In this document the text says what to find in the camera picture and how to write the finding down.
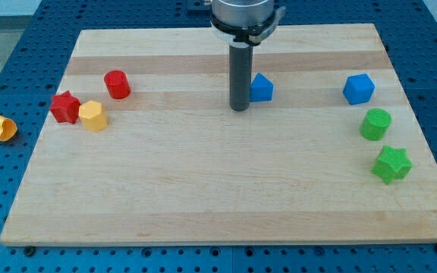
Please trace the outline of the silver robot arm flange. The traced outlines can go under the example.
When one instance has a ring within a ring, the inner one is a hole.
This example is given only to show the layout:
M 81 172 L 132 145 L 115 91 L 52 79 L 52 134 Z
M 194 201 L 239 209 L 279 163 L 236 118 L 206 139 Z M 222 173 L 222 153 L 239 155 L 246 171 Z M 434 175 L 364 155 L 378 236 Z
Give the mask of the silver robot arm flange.
M 210 22 L 219 39 L 245 49 L 269 38 L 285 14 L 273 0 L 213 0 Z

